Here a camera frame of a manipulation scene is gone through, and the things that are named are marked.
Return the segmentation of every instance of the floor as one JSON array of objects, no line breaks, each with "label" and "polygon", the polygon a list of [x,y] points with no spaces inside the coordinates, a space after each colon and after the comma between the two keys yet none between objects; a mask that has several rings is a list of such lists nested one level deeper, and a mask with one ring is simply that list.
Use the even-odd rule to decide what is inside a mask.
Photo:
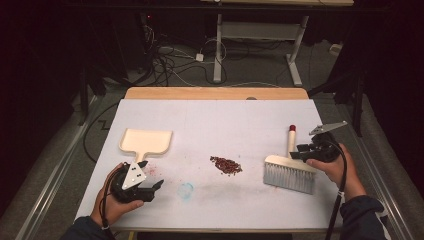
[{"label": "floor", "polygon": [[[161,52],[169,76],[160,74],[163,65],[156,62],[156,77],[152,76],[139,85],[294,87],[284,54],[281,54],[290,53],[291,43],[258,41],[226,44],[227,55],[223,62],[226,78],[222,84],[211,83],[211,64],[185,65],[192,61],[197,50],[166,45]],[[330,43],[322,42],[312,47],[301,47],[296,63],[306,90],[326,82],[337,59],[328,52],[330,46]],[[204,62],[211,61],[213,56],[206,54]],[[141,75],[142,72],[135,69],[129,70],[130,81]],[[95,159],[107,137],[107,128],[116,110],[115,104],[126,90],[111,79],[105,79],[105,86],[105,96],[91,98],[90,114],[82,126],[78,125],[81,107],[79,100],[75,99],[74,115],[46,146],[1,218],[0,239],[58,239],[72,224],[95,167]],[[373,117],[372,107],[364,97],[361,122],[363,137],[356,137],[351,127],[335,131],[334,135],[348,146],[355,159],[359,159],[359,175],[368,193],[381,199],[390,210],[388,228],[392,239],[418,239],[424,234],[424,222],[420,218],[424,214],[424,203],[396,159],[384,132]],[[351,121],[351,106],[334,104],[332,94],[320,93],[313,96],[313,99],[323,123]],[[118,239],[129,237],[128,232],[117,235]],[[296,240],[323,238],[324,233],[293,234]],[[337,238],[338,234],[334,233],[332,239]]]}]

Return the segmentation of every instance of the blue mark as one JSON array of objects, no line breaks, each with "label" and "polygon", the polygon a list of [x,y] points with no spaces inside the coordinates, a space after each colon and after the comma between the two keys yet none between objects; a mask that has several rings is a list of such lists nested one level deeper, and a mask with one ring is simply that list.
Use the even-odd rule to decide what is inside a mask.
[{"label": "blue mark", "polygon": [[184,201],[188,201],[191,198],[191,194],[193,193],[194,187],[190,183],[183,183],[178,188],[177,194]]}]

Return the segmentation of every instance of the brush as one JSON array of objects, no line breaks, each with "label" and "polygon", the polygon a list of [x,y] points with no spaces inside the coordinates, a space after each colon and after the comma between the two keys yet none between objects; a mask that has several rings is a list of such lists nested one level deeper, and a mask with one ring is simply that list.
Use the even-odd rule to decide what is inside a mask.
[{"label": "brush", "polygon": [[296,126],[291,125],[288,134],[287,156],[270,155],[265,159],[264,183],[276,187],[312,194],[316,169],[302,160],[290,158],[294,151]]}]

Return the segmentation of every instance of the stain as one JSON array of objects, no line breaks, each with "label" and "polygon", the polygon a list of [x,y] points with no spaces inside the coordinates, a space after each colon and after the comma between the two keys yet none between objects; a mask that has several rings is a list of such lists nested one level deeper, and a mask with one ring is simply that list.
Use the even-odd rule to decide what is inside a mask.
[{"label": "stain", "polygon": [[184,201],[188,201],[191,198],[194,187],[190,183],[183,183],[177,190],[178,196],[181,197]]},{"label": "stain", "polygon": [[147,175],[150,176],[155,176],[156,175],[156,165],[148,165],[145,167],[144,169],[144,173],[146,173]]}]

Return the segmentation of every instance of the sleeve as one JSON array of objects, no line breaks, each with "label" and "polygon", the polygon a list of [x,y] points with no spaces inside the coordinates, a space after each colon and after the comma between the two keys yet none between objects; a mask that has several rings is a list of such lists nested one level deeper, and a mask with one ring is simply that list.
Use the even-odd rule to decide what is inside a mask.
[{"label": "sleeve", "polygon": [[61,240],[100,240],[108,239],[103,230],[91,219],[91,217],[79,217],[68,228]]},{"label": "sleeve", "polygon": [[377,199],[365,195],[352,198],[342,205],[340,214],[343,217],[342,240],[391,239],[385,227],[387,211]]}]

